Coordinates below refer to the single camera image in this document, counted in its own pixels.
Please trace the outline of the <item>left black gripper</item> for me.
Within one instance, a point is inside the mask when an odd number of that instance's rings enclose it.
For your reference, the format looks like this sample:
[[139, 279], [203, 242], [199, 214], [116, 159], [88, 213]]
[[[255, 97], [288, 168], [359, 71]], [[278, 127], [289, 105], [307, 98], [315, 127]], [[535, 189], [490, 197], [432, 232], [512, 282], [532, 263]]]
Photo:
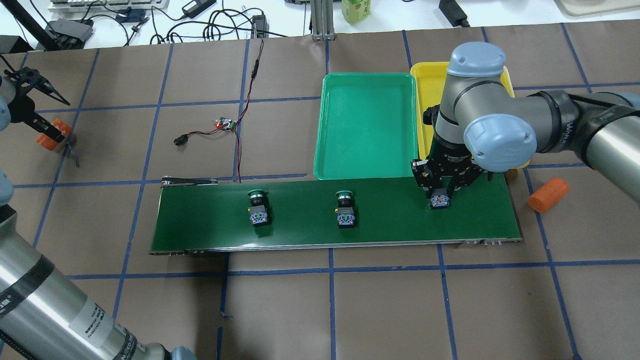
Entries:
[[32, 129], [53, 141], [63, 141], [63, 133], [52, 123], [35, 111], [35, 102], [30, 98], [31, 91], [39, 91], [43, 95], [64, 104], [70, 102], [55, 89], [50, 80], [41, 75], [37, 69], [23, 67], [5, 69], [2, 74], [2, 97], [6, 101], [11, 124], [25, 123]]

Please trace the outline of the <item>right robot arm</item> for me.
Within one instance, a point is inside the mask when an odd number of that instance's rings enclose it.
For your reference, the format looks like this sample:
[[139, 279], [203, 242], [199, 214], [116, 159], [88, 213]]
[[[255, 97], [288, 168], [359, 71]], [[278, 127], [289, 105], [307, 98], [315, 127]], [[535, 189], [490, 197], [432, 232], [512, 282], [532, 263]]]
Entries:
[[487, 42], [452, 51], [440, 103], [423, 118], [434, 133], [429, 155], [411, 170], [433, 210], [482, 174], [523, 166], [536, 154], [571, 151], [590, 169], [638, 201], [639, 96], [574, 95], [562, 89], [510, 96], [501, 82], [506, 55]]

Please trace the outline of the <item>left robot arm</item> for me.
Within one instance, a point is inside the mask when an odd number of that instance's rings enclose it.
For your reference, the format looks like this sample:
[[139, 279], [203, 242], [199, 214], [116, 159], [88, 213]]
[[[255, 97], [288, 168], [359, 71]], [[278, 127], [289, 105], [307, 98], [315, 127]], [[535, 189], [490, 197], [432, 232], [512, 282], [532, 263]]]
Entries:
[[143, 344], [16, 229], [14, 186], [1, 174], [1, 341], [26, 360], [194, 360], [185, 346]]

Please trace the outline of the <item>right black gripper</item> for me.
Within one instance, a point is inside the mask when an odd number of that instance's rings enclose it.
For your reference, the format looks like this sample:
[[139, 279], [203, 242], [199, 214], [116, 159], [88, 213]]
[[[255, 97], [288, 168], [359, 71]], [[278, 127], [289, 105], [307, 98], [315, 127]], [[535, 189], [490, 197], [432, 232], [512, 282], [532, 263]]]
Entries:
[[455, 189], [469, 187], [482, 174], [491, 182], [495, 173], [478, 166], [463, 143], [453, 143], [434, 137], [430, 151], [424, 160], [412, 159], [410, 168], [419, 188], [431, 196], [444, 191], [452, 196]]

